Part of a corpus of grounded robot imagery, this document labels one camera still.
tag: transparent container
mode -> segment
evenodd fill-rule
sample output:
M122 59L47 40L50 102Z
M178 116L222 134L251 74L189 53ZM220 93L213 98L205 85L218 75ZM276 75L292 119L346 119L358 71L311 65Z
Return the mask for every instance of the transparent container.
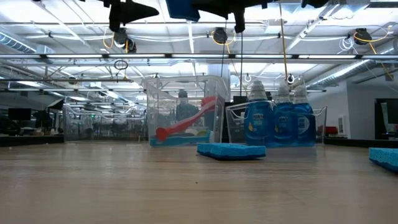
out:
M242 103L239 105L227 106L225 108L226 111L226 120L228 126L228 135L230 143L240 143L245 144L245 134L244 134L244 122L245 122L245 110L251 103L257 102L249 102ZM327 107L320 109L313 109L313 115L315 116L315 126L316 126L316 142L323 143L325 138L325 127L326 127L326 112ZM264 145L269 145L269 147L293 147L298 146L296 144L291 145L277 145L273 144L273 142L265 142Z
M147 139L145 107L132 105L124 113L101 113L63 106L65 141L129 141Z
M152 78L144 80L142 86L147 90L152 147L221 141L224 99L229 94L220 77Z

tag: red toy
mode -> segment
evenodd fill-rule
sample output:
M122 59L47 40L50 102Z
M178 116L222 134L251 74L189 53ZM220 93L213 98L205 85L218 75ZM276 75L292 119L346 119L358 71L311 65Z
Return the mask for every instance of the red toy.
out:
M167 136L173 133L179 133L181 131L186 130L190 127L196 120L198 120L204 113L207 111L214 110L216 107L216 97L215 96L208 96L201 101L201 110L195 114L194 116L179 121L168 128L158 128L156 129L156 137L157 139L164 141L166 140Z

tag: white wall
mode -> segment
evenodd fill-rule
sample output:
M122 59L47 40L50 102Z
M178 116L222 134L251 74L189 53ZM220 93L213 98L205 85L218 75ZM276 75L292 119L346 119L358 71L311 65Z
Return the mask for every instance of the white wall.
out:
M345 81L336 87L326 88L326 93L311 93L308 100L312 108L328 107L326 125L338 128L339 116L346 116L346 135L350 138L347 84Z
M361 84L348 82L349 125L352 139L374 139L374 100L376 98L398 98L397 75L394 82L384 77Z

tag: blue dish soap bottle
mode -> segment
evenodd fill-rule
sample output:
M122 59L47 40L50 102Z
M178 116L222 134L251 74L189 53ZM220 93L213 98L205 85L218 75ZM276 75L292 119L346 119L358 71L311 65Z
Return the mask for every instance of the blue dish soap bottle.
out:
M272 108L261 81L253 83L244 117L246 144L267 146L272 140Z
M317 138L315 116L307 99L307 89L300 85L295 89L293 111L297 122L297 141L299 146L313 146Z
M275 96L274 132L276 146L292 146L297 133L294 122L293 103L289 98L289 87L281 82Z

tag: wooden table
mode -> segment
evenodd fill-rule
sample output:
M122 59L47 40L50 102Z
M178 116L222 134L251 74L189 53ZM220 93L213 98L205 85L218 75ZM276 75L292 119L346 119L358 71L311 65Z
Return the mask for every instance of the wooden table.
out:
M194 147L0 148L0 223L398 223L398 176L368 150L270 149L220 162Z

